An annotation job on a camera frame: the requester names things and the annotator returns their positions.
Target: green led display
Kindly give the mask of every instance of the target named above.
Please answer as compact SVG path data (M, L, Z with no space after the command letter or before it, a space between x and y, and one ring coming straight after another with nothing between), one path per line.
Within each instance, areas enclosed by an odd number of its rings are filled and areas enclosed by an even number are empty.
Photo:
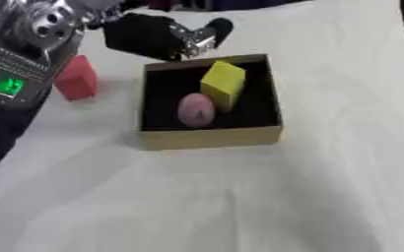
M15 97L23 88L24 82L20 79L7 78L0 81L0 95Z

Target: black foam lining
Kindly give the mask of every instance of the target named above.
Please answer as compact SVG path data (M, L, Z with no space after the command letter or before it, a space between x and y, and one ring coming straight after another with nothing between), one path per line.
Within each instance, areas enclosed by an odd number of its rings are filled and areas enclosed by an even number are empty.
M235 64L246 70L245 87L234 110L217 111L209 129L254 128L281 125L277 98L273 96L270 69L266 61ZM194 130L182 124L177 117L180 100L200 92L200 81L209 67L183 70L151 71L146 76L142 131Z

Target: open box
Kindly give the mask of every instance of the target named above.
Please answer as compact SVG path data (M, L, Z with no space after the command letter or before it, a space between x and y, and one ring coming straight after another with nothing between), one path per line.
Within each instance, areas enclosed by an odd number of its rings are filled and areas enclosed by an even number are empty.
M200 81L216 60L246 70L246 81L234 110L217 111L207 128L194 130L177 116L180 100L200 92ZM244 55L145 67L138 134L147 150L272 145L283 130L283 119L268 57Z

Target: foam block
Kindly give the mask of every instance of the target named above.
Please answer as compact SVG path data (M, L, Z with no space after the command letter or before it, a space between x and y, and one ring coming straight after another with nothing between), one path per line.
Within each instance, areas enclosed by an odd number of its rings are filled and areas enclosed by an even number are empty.
M216 61L202 79L201 93L227 113L233 110L244 81L245 70L224 61Z
M83 99L97 94L97 73L86 56L73 58L55 81L55 86L68 100Z

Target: ball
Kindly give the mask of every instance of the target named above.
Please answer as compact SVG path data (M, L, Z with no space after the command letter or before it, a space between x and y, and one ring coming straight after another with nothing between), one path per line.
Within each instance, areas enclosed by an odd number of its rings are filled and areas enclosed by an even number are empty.
M179 120L188 127L202 128L210 125L216 110L213 101L203 94L189 94L182 99L178 109Z

